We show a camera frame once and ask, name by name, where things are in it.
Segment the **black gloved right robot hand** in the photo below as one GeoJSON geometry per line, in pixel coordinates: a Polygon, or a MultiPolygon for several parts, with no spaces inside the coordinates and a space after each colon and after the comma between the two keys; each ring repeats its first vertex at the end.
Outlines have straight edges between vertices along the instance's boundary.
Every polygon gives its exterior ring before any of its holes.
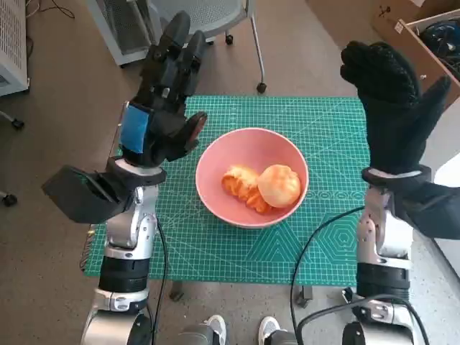
{"type": "Polygon", "coordinates": [[[418,170],[451,79],[441,76],[422,91],[409,61],[384,42],[351,41],[341,60],[341,77],[356,87],[366,114],[369,166],[391,175],[418,170]]]}

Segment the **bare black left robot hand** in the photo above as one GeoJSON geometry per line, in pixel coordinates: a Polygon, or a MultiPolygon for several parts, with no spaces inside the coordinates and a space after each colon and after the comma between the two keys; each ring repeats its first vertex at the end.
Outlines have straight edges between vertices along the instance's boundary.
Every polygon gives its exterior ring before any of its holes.
{"type": "Polygon", "coordinates": [[[138,167],[157,167],[191,152],[207,120],[199,111],[187,117],[186,100],[195,93],[206,48],[202,31],[188,34],[190,16],[179,11],[157,45],[147,53],[141,83],[121,122],[122,157],[138,167]]]}

